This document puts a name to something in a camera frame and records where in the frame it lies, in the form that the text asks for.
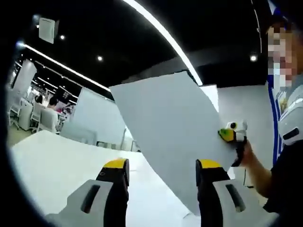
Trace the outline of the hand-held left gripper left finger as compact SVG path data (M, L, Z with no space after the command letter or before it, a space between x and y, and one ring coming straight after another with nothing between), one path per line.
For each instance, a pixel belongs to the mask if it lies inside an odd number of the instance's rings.
M46 215L46 221L53 227L125 227L128 186L129 160L111 160L95 180L68 196L59 213Z

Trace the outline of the person's right hand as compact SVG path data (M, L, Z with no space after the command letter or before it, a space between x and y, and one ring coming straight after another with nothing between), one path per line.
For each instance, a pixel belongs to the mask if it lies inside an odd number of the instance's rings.
M246 141L243 148L244 148L243 157L240 166L249 169L253 164L253 160L254 160L254 153L249 140Z

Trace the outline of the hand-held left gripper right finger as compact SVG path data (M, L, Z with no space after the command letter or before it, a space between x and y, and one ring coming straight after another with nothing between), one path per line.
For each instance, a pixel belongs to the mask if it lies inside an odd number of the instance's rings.
M196 160L196 185L202 227L271 227L277 220L215 161Z

